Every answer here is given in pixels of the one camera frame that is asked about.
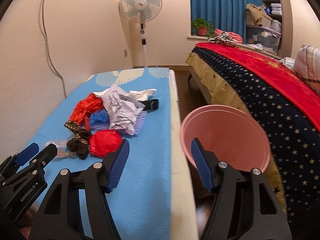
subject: standing fan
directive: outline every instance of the standing fan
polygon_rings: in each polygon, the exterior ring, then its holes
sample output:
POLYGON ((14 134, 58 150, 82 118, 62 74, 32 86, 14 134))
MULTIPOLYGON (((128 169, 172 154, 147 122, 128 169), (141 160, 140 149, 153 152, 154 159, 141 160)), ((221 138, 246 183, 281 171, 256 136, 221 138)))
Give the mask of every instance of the standing fan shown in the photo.
POLYGON ((146 22, 154 19, 160 13, 161 7, 161 0, 120 0, 119 2, 121 14, 129 21, 140 23, 144 67, 148 67, 146 60, 146 22))

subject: fan blade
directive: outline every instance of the fan blade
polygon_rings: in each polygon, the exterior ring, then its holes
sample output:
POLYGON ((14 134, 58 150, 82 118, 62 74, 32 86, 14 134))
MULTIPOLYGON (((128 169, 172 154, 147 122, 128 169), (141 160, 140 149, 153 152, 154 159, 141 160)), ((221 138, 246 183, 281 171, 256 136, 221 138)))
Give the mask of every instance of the fan blade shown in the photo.
POLYGON ((130 12, 125 12, 124 15, 127 16, 127 17, 132 17, 132 16, 135 16, 139 13, 140 11, 138 9, 134 9, 130 12))
POLYGON ((148 3, 154 4, 156 6, 160 6, 160 1, 159 0, 147 0, 148 3))
POLYGON ((134 6, 134 0, 124 0, 127 4, 134 6))
POLYGON ((144 14, 145 14, 145 20, 151 18, 151 9, 149 7, 144 9, 144 14))

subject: pink trash can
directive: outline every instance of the pink trash can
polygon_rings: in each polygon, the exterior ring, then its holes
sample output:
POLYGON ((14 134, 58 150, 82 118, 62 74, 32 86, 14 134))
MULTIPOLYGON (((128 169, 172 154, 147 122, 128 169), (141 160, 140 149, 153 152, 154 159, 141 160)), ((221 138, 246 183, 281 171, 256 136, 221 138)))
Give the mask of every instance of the pink trash can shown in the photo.
POLYGON ((198 138, 205 150, 233 168, 264 172, 270 161, 270 144, 262 127, 249 115, 231 106, 208 105, 195 109, 180 127, 182 150, 194 167, 191 141, 198 138))

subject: white wing pattern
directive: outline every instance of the white wing pattern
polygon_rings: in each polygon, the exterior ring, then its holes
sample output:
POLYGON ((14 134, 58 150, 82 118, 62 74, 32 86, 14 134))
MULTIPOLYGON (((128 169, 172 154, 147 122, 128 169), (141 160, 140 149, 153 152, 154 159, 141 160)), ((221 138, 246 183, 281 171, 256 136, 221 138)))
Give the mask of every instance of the white wing pattern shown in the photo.
POLYGON ((90 77, 88 77, 85 82, 89 81, 90 79, 92 79, 95 76, 95 74, 91 75, 90 77))
POLYGON ((169 76, 169 69, 167 68, 149 68, 149 74, 157 78, 164 78, 169 76))
POLYGON ((126 69, 122 71, 111 71, 97 75, 96 83, 100 86, 112 86, 126 84, 143 75, 144 69, 126 69))

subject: striped pillow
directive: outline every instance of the striped pillow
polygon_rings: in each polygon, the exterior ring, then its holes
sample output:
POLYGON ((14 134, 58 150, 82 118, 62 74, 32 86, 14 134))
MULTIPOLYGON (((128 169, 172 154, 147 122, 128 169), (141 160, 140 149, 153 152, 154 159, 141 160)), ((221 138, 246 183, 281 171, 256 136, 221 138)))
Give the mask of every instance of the striped pillow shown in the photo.
POLYGON ((299 78, 320 96, 320 51, 312 46, 299 50, 293 66, 299 78))

